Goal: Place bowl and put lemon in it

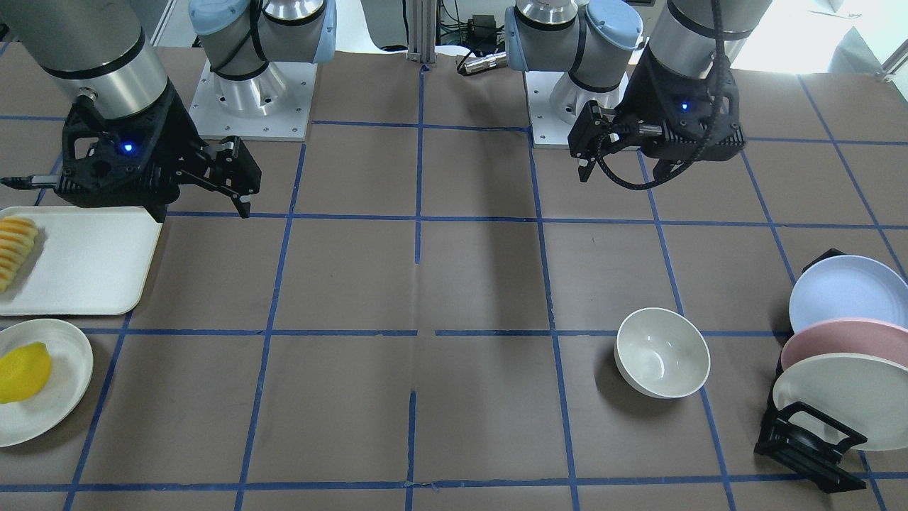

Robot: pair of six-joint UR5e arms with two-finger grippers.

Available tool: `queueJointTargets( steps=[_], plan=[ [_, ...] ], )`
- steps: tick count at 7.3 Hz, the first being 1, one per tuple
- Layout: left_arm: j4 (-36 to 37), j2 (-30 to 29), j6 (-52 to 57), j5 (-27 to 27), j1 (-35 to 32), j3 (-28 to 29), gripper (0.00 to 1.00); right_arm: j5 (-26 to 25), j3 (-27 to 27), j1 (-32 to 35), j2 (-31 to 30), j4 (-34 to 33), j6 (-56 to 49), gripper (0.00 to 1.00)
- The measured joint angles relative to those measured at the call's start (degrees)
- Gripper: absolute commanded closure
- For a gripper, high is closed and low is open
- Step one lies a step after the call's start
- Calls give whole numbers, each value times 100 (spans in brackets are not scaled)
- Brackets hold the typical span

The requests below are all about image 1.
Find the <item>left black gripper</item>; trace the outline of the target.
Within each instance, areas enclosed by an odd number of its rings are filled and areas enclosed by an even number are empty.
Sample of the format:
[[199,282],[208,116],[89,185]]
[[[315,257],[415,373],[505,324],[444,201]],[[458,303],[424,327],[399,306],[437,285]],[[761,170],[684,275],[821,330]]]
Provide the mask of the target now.
[[604,162],[607,155],[625,148],[640,148],[662,163],[655,179],[667,178],[668,165],[699,161],[727,161],[746,148],[738,117],[740,94],[730,71],[729,58],[704,78],[679,75],[645,49],[616,108],[617,133],[598,101],[587,101],[567,136],[570,154],[577,158],[577,174],[587,183],[594,166],[617,183]]

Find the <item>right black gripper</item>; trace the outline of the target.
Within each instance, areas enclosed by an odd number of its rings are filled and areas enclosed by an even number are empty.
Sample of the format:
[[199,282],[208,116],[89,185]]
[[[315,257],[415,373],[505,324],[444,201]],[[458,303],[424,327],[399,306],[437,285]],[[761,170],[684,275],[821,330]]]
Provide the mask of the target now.
[[162,223],[182,185],[226,195],[240,218],[252,214],[262,170],[240,136],[207,145],[173,83],[144,110],[104,119],[78,94],[62,131],[58,197],[84,208],[143,207]]

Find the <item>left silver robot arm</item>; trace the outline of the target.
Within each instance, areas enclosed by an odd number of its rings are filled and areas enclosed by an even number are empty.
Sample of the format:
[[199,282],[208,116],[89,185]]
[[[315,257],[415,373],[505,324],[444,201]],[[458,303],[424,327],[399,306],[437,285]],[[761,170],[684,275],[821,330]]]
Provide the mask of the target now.
[[599,168],[643,191],[746,148],[731,62],[769,7],[668,1],[629,74],[644,23],[626,2],[516,1],[504,19],[506,54],[512,69],[563,75],[580,181]]

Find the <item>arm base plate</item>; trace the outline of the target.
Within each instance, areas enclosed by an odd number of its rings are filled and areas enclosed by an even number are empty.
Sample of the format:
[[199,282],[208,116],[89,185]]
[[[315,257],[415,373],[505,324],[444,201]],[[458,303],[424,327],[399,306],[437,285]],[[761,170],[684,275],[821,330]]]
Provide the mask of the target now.
[[207,140],[304,142],[317,71],[311,62],[271,62],[257,77],[229,80],[204,69],[188,112]]
[[623,72],[615,89],[597,93],[578,87],[566,72],[530,71],[524,78],[535,147],[561,150],[568,149],[568,134],[588,101],[597,101],[613,116],[629,83]]

